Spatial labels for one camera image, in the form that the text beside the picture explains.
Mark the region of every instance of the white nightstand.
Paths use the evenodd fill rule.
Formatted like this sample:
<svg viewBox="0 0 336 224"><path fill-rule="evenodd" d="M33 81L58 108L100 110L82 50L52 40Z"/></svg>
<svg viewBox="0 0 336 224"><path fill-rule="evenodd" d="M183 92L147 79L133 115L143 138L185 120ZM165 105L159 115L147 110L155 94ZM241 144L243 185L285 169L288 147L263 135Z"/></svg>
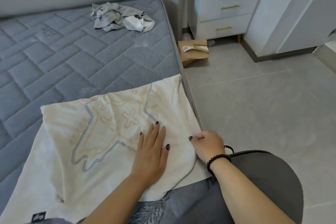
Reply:
<svg viewBox="0 0 336 224"><path fill-rule="evenodd" d="M187 20L195 39L246 33L258 0L188 0Z"/></svg>

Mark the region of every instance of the tile floor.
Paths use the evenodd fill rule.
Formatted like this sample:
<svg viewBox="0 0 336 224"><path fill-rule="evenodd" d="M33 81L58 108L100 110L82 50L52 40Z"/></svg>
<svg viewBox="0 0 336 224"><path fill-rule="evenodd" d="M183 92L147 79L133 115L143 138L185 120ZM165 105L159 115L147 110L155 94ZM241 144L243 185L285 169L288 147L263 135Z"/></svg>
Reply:
<svg viewBox="0 0 336 224"><path fill-rule="evenodd" d="M234 37L209 50L185 69L203 128L283 158L303 186L303 224L336 223L336 74L313 54L256 64Z"/></svg>

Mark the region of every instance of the paper bag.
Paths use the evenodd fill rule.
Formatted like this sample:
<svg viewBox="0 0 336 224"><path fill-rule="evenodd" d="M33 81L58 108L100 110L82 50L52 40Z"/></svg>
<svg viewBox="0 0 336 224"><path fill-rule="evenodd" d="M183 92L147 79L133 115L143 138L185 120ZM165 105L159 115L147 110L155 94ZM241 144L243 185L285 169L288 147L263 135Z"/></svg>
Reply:
<svg viewBox="0 0 336 224"><path fill-rule="evenodd" d="M186 67L195 59L206 59L209 56L206 39L178 41L177 47L183 67Z"/></svg>

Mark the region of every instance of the beaded bracelet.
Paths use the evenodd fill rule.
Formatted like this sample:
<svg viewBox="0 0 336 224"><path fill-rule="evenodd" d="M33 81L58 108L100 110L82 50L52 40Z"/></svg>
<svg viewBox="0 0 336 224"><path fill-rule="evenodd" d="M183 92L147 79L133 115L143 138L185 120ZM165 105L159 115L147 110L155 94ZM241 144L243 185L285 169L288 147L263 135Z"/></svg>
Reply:
<svg viewBox="0 0 336 224"><path fill-rule="evenodd" d="M207 170L208 170L208 172L211 173L211 175L213 175L213 176L215 176L215 175L214 175L214 173L210 170L210 165L211 165L211 163L212 163L214 160L216 160L217 158L226 158L228 161L231 162L231 158L230 158L228 155L226 155L226 154L219 154L219 155L216 155L216 156L214 156L213 158L211 158L211 160L209 160L208 163L207 163Z"/></svg>

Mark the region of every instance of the mattress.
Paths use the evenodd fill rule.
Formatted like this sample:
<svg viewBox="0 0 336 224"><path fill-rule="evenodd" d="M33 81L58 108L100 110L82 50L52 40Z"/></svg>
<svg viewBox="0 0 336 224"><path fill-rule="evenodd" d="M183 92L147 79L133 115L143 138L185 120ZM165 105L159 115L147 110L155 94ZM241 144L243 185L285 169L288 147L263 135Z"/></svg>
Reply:
<svg viewBox="0 0 336 224"><path fill-rule="evenodd" d="M181 73L162 1L120 4L145 11L154 28L147 33L95 31L91 7L0 21L0 214L42 124L42 105L132 89Z"/></svg>

